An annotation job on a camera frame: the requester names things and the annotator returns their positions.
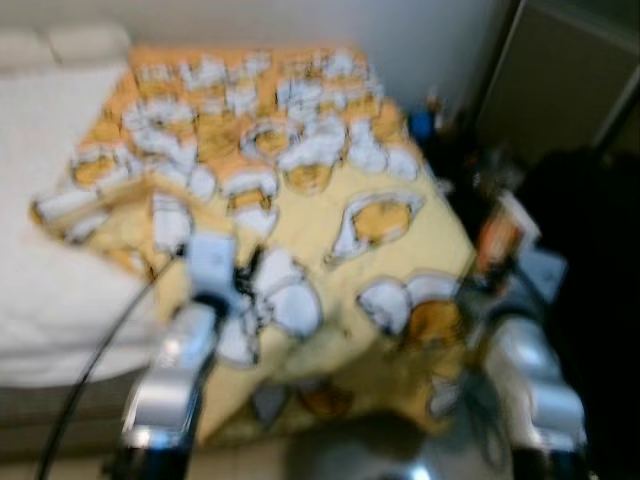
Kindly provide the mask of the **black cloth heap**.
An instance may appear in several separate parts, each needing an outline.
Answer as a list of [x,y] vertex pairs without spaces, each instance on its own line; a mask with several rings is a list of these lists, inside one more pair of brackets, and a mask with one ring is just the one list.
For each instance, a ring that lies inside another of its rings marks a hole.
[[538,224],[539,246],[567,262],[547,333],[584,404],[588,462],[600,480],[640,480],[639,274],[628,265],[637,168],[635,156],[553,151],[516,193]]

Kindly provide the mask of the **small blue container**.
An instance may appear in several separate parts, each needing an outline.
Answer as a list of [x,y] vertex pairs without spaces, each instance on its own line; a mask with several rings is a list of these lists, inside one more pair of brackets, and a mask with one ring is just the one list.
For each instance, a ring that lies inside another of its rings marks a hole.
[[426,143],[435,136],[436,114],[429,109],[410,111],[407,115],[407,128],[412,140]]

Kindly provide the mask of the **yellow cartoon print blanket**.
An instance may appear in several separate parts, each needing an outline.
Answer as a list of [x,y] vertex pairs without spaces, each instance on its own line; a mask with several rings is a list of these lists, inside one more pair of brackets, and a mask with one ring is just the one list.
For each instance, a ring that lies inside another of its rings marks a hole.
[[460,399],[454,296],[474,248],[404,114],[347,47],[136,47],[36,223],[189,293],[197,230],[265,248],[220,330],[196,438],[246,442],[393,412],[438,433]]

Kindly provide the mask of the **beige bolster pillow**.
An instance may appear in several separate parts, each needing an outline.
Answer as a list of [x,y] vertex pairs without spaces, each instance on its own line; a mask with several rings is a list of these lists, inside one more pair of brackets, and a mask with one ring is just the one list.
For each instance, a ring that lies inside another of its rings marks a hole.
[[118,61],[127,58],[131,47],[131,35],[118,23],[0,27],[0,72]]

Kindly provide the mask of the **dark grey wardrobe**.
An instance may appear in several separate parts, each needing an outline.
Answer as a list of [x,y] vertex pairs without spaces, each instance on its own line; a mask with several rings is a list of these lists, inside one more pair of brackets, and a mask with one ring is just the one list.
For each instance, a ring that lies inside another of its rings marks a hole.
[[614,145],[637,109],[640,0],[504,1],[479,140],[529,161]]

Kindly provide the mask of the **dark cluttered nightstand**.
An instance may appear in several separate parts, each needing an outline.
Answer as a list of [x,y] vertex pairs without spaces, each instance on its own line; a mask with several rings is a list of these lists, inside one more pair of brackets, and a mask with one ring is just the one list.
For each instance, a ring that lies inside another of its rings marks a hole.
[[524,169],[507,146],[481,140],[475,115],[468,106],[454,105],[433,87],[417,110],[421,109],[436,114],[435,136],[417,146],[442,192],[449,195],[466,191],[490,198],[520,186]]

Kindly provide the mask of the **silver robot torso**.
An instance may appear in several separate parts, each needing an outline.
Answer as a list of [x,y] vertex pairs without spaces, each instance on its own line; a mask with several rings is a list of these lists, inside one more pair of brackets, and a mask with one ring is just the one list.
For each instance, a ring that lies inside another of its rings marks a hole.
[[389,413],[291,436],[283,480],[513,480],[506,439],[492,416],[460,410],[442,433]]

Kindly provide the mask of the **white quilted mattress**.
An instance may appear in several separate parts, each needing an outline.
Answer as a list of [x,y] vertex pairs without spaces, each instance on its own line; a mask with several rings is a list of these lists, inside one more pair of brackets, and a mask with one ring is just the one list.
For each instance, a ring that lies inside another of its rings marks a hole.
[[154,351],[141,280],[49,236],[32,198],[64,177],[122,61],[0,72],[0,388],[68,387],[124,311],[93,380],[140,369]]

